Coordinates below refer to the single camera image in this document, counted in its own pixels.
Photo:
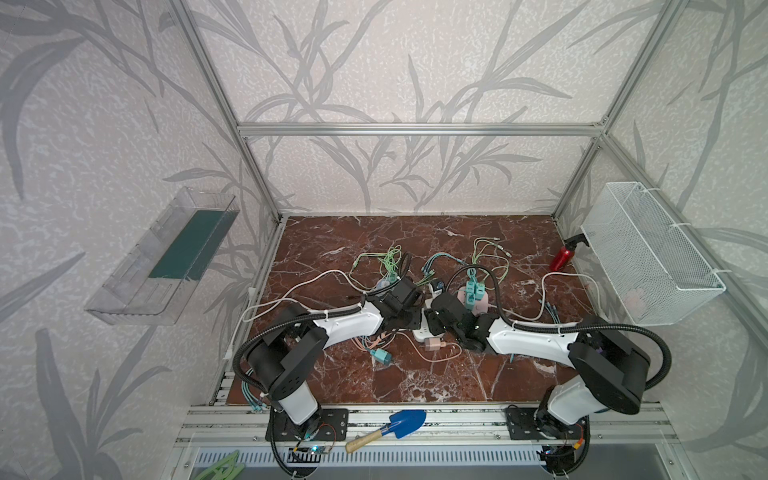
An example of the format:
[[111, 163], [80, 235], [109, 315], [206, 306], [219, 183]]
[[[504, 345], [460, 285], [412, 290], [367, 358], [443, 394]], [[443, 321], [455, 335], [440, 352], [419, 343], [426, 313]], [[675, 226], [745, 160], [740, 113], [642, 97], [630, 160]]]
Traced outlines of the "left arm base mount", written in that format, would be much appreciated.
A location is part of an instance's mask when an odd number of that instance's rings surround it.
[[266, 439], [275, 442], [345, 440], [349, 414], [348, 409], [320, 408], [307, 421], [296, 424], [283, 411], [271, 413]]

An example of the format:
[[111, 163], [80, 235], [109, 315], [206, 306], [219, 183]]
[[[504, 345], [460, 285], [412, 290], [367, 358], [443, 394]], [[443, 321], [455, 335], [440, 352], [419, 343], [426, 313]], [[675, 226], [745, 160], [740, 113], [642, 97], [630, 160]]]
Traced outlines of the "pink plug adapter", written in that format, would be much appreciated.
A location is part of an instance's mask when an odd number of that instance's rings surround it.
[[439, 351], [444, 347], [444, 342], [437, 337], [426, 338], [423, 342], [424, 348], [428, 352]]

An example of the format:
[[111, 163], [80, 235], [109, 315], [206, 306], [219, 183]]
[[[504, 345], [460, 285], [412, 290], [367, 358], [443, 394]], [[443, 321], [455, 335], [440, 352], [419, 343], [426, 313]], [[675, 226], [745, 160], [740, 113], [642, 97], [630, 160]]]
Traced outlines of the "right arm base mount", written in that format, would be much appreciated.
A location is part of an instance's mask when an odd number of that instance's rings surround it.
[[574, 443], [583, 436], [588, 418], [582, 417], [572, 425], [566, 425], [549, 414], [540, 413], [536, 407], [509, 405], [504, 410], [506, 427], [511, 440], [563, 441]]

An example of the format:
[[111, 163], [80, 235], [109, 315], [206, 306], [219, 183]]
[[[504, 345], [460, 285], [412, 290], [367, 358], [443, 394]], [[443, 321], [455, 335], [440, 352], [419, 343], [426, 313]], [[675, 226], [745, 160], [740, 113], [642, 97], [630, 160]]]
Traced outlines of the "teal plug adapter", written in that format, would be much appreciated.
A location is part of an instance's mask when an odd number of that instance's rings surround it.
[[382, 365], [390, 365], [392, 362], [392, 355], [384, 349], [371, 350], [370, 354], [376, 362]]

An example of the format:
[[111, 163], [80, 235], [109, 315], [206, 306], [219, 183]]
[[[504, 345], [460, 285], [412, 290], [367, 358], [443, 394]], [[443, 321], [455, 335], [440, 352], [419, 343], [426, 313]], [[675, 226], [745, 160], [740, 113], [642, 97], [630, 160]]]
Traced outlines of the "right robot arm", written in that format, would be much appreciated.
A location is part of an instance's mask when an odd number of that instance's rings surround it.
[[596, 315], [561, 324], [475, 316], [457, 296], [442, 293], [426, 308], [425, 317], [469, 351], [540, 358], [575, 370], [574, 378], [545, 392], [534, 416], [541, 431], [554, 433], [604, 410], [635, 415], [644, 393], [672, 367], [671, 350], [655, 332]]

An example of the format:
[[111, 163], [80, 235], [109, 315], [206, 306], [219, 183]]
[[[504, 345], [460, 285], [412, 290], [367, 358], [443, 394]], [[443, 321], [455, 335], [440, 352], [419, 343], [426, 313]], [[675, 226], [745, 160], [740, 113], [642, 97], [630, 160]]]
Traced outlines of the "white power strip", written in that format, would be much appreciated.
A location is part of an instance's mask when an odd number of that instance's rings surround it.
[[412, 331], [414, 339], [419, 343], [424, 343], [428, 338], [433, 338], [431, 333], [429, 322], [426, 316], [426, 312], [431, 308], [432, 301], [434, 299], [434, 290], [430, 284], [426, 285], [424, 293], [424, 302], [421, 308], [420, 326]]

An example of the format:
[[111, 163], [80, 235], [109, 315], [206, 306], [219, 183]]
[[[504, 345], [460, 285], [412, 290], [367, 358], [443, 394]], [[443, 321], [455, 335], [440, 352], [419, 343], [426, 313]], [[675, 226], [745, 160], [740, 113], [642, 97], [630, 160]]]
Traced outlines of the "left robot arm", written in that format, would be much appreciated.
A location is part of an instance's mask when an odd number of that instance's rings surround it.
[[296, 427], [315, 423], [320, 406], [308, 385], [325, 349], [357, 337], [402, 330], [420, 322], [423, 293], [409, 278], [364, 293], [349, 306], [283, 309], [269, 326], [232, 355], [232, 370], [243, 385], [267, 395]]

